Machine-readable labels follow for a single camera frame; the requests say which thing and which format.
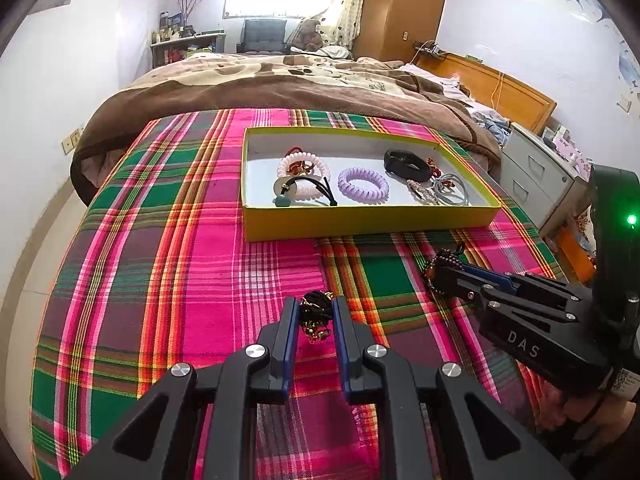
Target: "white label sticker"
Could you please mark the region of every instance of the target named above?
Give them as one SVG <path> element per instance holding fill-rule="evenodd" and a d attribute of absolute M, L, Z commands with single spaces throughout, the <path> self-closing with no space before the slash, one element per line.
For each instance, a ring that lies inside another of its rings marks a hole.
<path fill-rule="evenodd" d="M 613 383 L 612 393 L 626 400 L 631 400 L 640 389 L 640 375 L 622 368 Z"/>

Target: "wardrobe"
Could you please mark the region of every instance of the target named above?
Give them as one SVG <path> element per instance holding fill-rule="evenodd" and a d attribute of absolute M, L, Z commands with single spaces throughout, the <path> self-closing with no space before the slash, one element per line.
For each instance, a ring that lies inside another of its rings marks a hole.
<path fill-rule="evenodd" d="M 364 0 L 353 55 L 411 61 L 414 41 L 435 40 L 444 0 Z"/>

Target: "green bead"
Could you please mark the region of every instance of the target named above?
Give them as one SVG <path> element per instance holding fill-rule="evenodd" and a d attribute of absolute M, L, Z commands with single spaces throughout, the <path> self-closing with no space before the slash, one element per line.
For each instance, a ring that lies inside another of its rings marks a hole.
<path fill-rule="evenodd" d="M 274 202 L 276 207 L 289 207 L 291 205 L 291 199 L 285 195 L 278 195 Z"/>

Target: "drawer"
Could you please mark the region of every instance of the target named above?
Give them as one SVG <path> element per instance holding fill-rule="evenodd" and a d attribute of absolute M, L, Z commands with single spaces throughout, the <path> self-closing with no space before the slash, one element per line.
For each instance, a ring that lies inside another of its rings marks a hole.
<path fill-rule="evenodd" d="M 554 202 L 533 179 L 508 156 L 502 154 L 500 185 L 540 229 L 554 208 Z"/>
<path fill-rule="evenodd" d="M 512 131 L 503 153 L 522 168 L 542 191 L 557 203 L 571 186 L 571 179 L 543 148 Z"/>

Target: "white drawer cabinet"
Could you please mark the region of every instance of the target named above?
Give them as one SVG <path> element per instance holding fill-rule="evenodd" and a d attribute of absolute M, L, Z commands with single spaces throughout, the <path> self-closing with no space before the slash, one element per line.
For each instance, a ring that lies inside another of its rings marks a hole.
<path fill-rule="evenodd" d="M 500 185 L 543 236 L 574 213 L 587 183 L 542 139 L 519 124 L 502 151 Z"/>

